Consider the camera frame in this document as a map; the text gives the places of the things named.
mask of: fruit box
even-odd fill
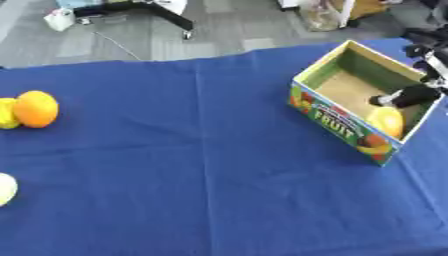
[[[365,121],[377,108],[368,100],[418,83],[422,76],[415,69],[349,40],[294,78],[289,103],[384,166],[440,101],[401,109],[405,126],[403,137],[397,139]]]

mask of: lemon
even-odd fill
[[[6,173],[0,173],[0,207],[11,201],[17,189],[16,179]]]
[[[389,136],[397,139],[403,136],[404,117],[396,108],[376,108],[367,117],[367,122]]]
[[[13,129],[20,125],[12,111],[16,99],[0,98],[0,129]]]

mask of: fruit label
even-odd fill
[[[289,103],[380,165],[399,148],[369,124],[306,86],[294,82]]]

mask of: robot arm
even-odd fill
[[[410,45],[404,48],[410,58],[421,58],[414,68],[426,72],[420,84],[408,86],[391,95],[370,98],[369,103],[376,106],[393,106],[405,108],[448,95],[448,48],[445,45],[433,48],[423,45]]]

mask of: chair wheel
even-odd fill
[[[182,33],[182,38],[183,38],[184,40],[190,40],[191,37],[193,37],[193,31],[184,31],[184,32]]]

